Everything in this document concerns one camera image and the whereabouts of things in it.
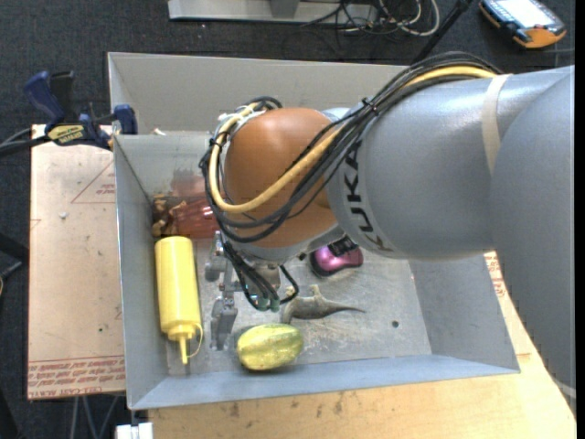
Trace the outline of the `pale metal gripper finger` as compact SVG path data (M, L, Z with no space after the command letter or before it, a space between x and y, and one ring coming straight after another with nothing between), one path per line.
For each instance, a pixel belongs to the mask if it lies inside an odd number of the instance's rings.
M238 308L233 298L226 298L223 307L224 332L228 336L231 334L234 323L238 316Z
M211 328L210 347L213 350L223 350L226 339L226 328L224 310L222 307L220 309L215 308L212 310L210 328Z

